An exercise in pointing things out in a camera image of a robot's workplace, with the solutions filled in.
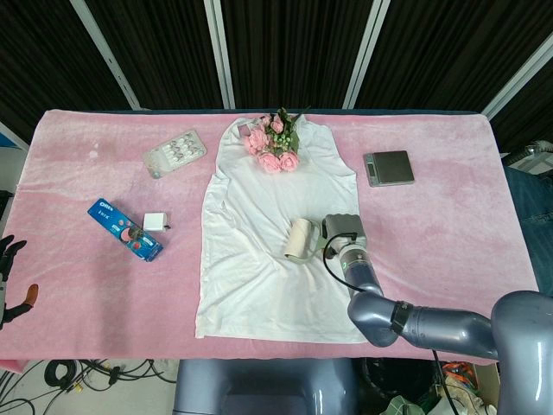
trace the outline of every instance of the white t-shirt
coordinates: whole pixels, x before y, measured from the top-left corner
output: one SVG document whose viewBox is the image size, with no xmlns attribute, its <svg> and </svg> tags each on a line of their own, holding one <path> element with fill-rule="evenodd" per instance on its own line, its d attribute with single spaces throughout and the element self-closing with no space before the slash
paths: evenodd
<svg viewBox="0 0 553 415">
<path fill-rule="evenodd" d="M 305 265 L 283 255 L 295 219 L 359 214 L 355 172 L 330 129 L 301 117 L 298 168 L 265 173 L 238 134 L 248 121 L 225 131 L 207 186 L 196 337 L 365 342 L 347 316 L 347 288 L 327 273 L 321 253 Z"/>
</svg>

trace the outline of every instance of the pink towel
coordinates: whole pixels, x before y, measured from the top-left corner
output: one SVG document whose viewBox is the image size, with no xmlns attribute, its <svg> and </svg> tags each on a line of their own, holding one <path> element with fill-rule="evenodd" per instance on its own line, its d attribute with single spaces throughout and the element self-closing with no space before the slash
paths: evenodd
<svg viewBox="0 0 553 415">
<path fill-rule="evenodd" d="M 375 348 L 194 338 L 201 204 L 221 134 L 240 116 L 44 115 L 5 231 L 28 241 L 10 276 L 9 306 L 32 283 L 40 294 L 31 312 L 0 332 L 0 357 L 431 358 L 403 339 Z M 369 254 L 386 296 L 489 316 L 507 292 L 536 289 L 485 117 L 307 118 L 330 127 L 343 160 L 357 171 Z M 191 128 L 207 155 L 151 179 L 142 154 Z M 409 152 L 415 184 L 369 187 L 363 154 L 386 150 Z M 156 235 L 165 249 L 154 262 L 141 261 L 89 217 L 99 197 L 138 223 L 145 212 L 168 213 L 172 229 Z"/>
</svg>

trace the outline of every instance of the pill blister pack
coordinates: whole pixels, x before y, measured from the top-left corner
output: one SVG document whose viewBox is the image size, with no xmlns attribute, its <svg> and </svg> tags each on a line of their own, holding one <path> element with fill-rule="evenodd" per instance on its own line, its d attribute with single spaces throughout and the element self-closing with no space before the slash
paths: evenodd
<svg viewBox="0 0 553 415">
<path fill-rule="evenodd" d="M 143 160 L 149 174 L 159 179 L 205 154 L 206 147 L 198 133 L 189 130 L 144 153 Z"/>
</svg>

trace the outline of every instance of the black curtain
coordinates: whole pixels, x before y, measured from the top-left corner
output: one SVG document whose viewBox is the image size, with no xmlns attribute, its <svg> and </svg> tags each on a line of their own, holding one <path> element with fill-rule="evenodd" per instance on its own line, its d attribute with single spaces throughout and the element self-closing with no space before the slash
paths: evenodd
<svg viewBox="0 0 553 415">
<path fill-rule="evenodd" d="M 223 0 L 237 108 L 341 108 L 365 0 Z"/>
<path fill-rule="evenodd" d="M 86 0 L 140 105 L 222 108 L 202 0 Z"/>
<path fill-rule="evenodd" d="M 545 64 L 492 118 L 492 128 L 502 152 L 533 140 L 553 143 L 553 61 Z"/>
<path fill-rule="evenodd" d="M 482 111 L 553 31 L 543 0 L 392 0 L 358 108 Z"/>
<path fill-rule="evenodd" d="M 47 110 L 129 109 L 67 0 L 2 0 L 0 17 L 0 121 L 27 143 Z"/>
</svg>

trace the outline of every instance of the blue jeans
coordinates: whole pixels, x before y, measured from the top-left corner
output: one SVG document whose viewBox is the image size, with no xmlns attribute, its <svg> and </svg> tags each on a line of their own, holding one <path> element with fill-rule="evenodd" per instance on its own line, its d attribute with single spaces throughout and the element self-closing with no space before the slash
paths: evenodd
<svg viewBox="0 0 553 415">
<path fill-rule="evenodd" d="M 553 297 L 553 176 L 505 167 L 537 287 Z"/>
</svg>

